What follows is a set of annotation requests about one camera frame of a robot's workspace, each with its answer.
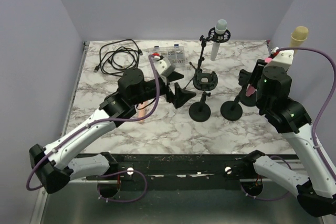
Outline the pink microphone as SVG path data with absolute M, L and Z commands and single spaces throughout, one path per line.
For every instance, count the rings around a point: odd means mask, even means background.
M 261 60 L 261 59 L 258 59 L 257 60 L 257 63 L 252 71 L 252 74 L 251 74 L 251 77 L 248 81 L 248 86 L 247 86 L 247 89 L 246 89 L 246 96 L 247 97 L 250 97 L 252 96 L 256 89 L 257 89 L 257 83 L 261 77 L 261 74 L 262 74 L 262 70 L 264 68 L 264 66 L 271 62 L 272 61 L 272 58 L 268 57 L 264 60 Z

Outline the shock mount desk stand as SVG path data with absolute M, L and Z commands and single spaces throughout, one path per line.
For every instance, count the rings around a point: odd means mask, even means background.
M 211 96 L 211 91 L 217 87 L 218 76 L 215 71 L 206 73 L 203 72 L 202 69 L 197 69 L 192 80 L 194 87 L 197 90 L 202 91 L 202 96 L 198 102 L 195 102 L 190 106 L 188 113 L 192 120 L 196 122 L 205 122 L 211 115 L 211 109 L 206 103 L 206 99 Z

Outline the clip desk stand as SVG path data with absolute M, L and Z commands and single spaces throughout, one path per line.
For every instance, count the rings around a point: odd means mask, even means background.
M 245 92 L 246 87 L 243 87 L 233 101 L 226 101 L 222 104 L 220 112 L 225 119 L 229 121 L 237 121 L 241 118 L 243 109 L 239 102 L 241 101 L 241 97 Z

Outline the white microphone grey head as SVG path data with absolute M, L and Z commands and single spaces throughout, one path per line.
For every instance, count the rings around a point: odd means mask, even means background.
M 215 26 L 213 45 L 211 51 L 211 61 L 215 61 L 217 57 L 220 43 L 224 39 L 226 30 L 227 30 L 227 21 L 224 19 L 220 19 Z

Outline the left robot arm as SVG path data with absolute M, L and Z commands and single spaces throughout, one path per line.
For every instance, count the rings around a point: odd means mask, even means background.
M 118 89 L 104 101 L 83 123 L 60 139 L 46 146 L 34 145 L 29 150 L 30 164 L 47 193 L 63 189 L 71 180 L 98 176 L 112 179 L 117 161 L 107 152 L 78 158 L 78 154 L 95 140 L 118 128 L 124 122 L 134 122 L 136 105 L 148 100 L 158 102 L 165 96 L 178 109 L 196 96 L 193 91 L 180 88 L 171 90 L 156 72 L 154 79 L 145 81 L 143 72 L 131 68 L 118 80 Z

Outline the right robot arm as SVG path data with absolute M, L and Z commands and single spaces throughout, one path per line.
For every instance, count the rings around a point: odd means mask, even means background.
M 307 175 L 284 167 L 269 156 L 253 151 L 242 158 L 241 171 L 249 178 L 265 176 L 290 193 L 311 216 L 335 214 L 335 167 L 328 163 L 327 154 L 313 136 L 312 120 L 302 104 L 289 98 L 292 79 L 276 63 L 257 60 L 252 72 L 241 70 L 241 87 L 256 88 L 259 114 L 291 145 Z

